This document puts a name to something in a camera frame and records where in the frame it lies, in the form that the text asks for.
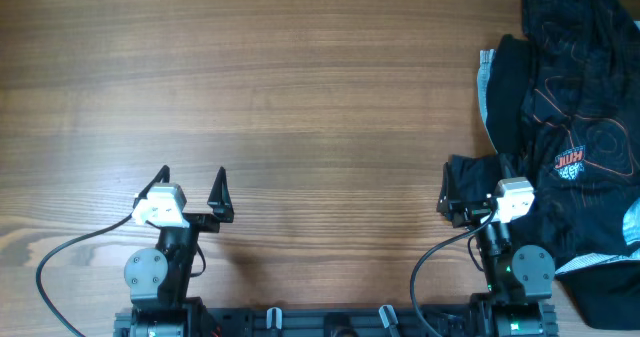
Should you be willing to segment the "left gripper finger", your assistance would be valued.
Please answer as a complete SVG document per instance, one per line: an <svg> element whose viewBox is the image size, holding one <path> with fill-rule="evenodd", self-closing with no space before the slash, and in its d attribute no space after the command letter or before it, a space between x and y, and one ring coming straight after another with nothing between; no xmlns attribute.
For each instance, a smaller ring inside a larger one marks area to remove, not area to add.
<svg viewBox="0 0 640 337"><path fill-rule="evenodd" d="M226 170L224 167L220 167L216 174L207 204L212 209L215 216L234 215L234 209L228 189Z"/></svg>
<svg viewBox="0 0 640 337"><path fill-rule="evenodd" d="M163 165L157 174L152 178L152 180L139 192L136 194L135 199L141 200L145 199L150 189L156 183L168 183L170 181L170 167L168 165Z"/></svg>

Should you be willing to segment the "black orange-patterned cycling jersey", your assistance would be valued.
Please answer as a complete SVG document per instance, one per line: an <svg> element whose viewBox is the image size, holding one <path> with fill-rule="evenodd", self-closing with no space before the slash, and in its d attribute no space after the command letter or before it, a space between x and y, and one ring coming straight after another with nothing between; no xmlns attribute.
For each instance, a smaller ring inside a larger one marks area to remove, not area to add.
<svg viewBox="0 0 640 337"><path fill-rule="evenodd" d="M523 177L516 238L560 273L639 260L639 29L619 0L522 0L521 38L491 51L479 103L494 147L453 156L459 198Z"/></svg>

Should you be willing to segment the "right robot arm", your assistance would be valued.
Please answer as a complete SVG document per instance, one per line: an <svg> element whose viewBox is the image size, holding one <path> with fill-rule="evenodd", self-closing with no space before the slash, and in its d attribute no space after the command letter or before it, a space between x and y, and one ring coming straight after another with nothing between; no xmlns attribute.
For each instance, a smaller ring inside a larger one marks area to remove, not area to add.
<svg viewBox="0 0 640 337"><path fill-rule="evenodd" d="M453 170L445 166L437 211L455 228L473 233L486 279L486 293L466 305L423 307L423 316L441 336L532 336L559 334L552 295L555 264L537 245L516 240L511 223L534 202L534 188L524 177L500 180L492 194L474 201L461 195Z"/></svg>

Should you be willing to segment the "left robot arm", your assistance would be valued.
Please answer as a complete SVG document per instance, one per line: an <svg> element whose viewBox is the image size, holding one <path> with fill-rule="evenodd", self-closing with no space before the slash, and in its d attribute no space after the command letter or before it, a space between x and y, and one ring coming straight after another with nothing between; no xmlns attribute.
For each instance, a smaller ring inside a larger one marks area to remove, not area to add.
<svg viewBox="0 0 640 337"><path fill-rule="evenodd" d="M181 186L170 181L163 166L135 197L132 219L159 230L152 248L136 251L124 267L130 289L130 313L119 313L115 336L220 336L221 325L199 297L188 297L194 258L202 256L198 244L202 233L217 233L222 223L234 220L226 170L220 168L209 193L209 213L184 210L187 199Z"/></svg>

